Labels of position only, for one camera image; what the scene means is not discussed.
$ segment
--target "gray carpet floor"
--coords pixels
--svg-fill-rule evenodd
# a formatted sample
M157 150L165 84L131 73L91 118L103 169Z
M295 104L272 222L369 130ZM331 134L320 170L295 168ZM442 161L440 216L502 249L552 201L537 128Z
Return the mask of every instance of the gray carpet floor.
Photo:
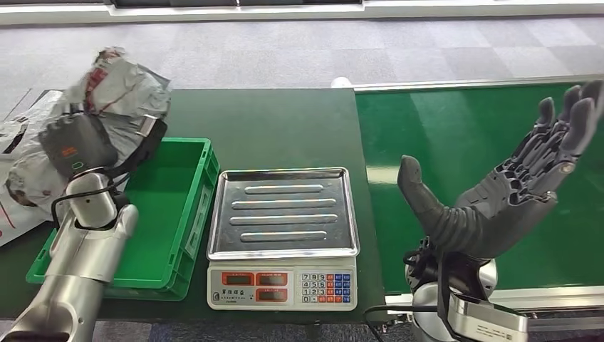
M0 26L0 115L65 88L104 46L175 88L325 88L604 74L604 18ZM0 332L10 321L0 321ZM533 336L536 341L553 337ZM386 341L413 341L399 326ZM98 322L95 341L373 341L363 326Z

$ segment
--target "green table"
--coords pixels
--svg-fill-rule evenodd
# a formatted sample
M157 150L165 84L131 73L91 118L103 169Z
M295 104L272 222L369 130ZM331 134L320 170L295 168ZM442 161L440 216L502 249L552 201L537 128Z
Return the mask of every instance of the green table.
M559 79L524 83L357 89L387 294L410 292L402 272L402 254L415 249L423 238L396 185L400 156L415 156L422 164L426 184L443 203L453 204L459 194L514 151L538 117L541 99L553 96L560 108L563 92L577 84ZM496 260L497 289L512 290L502 292L506 299L515 296L511 306L558 306L559 294L589 298L583 302L571 299L565 302L568 306L602 305L604 273L596 265L602 260L604 242L603 150L604 129L600 127L576 171L559 189L555 210ZM523 304L523 299L534 299L536 294L527 289L545 289L537 291L545 301ZM402 297L388 302L408 303L410 296Z
M184 301L106 300L99 319L360 323L367 307L384 303L352 90L177 90L168 125L168 136L210 138L223 170L346 167L361 248L357 258L358 306L347 313L213 311L206 302L208 261L200 252ZM208 231L206 226L203 251ZM42 227L0 248L0 274L8 280L0 291L0 317L18 316L35 295L38 286L27 284L25 274L49 232L49 227Z

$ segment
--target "keypad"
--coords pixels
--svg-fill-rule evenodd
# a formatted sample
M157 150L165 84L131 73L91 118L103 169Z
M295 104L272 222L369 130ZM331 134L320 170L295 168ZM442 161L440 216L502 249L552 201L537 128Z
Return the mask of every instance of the keypad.
M352 292L350 273L303 273L301 299L303 303L316 305L349 304Z

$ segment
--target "robotic arm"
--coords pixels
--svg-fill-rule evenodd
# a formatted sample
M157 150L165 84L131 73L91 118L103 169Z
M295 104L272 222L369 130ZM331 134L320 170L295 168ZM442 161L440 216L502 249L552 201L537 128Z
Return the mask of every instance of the robotic arm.
M397 183L426 238L405 255L420 341L526 341L527 318L488 302L496 285L494 258L528 234L556 205L556 189L574 171L604 113L604 86L593 81L553 100L514 153L481 182L444 206L422 182L416 159L403 155Z
M0 341L92 341L105 286L113 280L138 219L136 206L117 187L151 156L166 129L161 120L146 116L138 132L142 142L117 167L117 151L105 128L82 105L69 105L40 133L51 163L70 182L66 196L52 204L59 228L48 251L51 263L44 282ZM68 209L59 217L56 207L62 201Z

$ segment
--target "silver robot arm segment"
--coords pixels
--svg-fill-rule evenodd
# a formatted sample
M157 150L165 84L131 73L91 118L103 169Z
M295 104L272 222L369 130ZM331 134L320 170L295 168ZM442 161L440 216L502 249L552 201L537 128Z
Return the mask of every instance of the silver robot arm segment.
M75 178L67 195L101 190L109 178ZM138 210L115 206L109 192L69 199L69 210L49 251L44 283L28 308L0 341L92 341L105 286L113 280Z

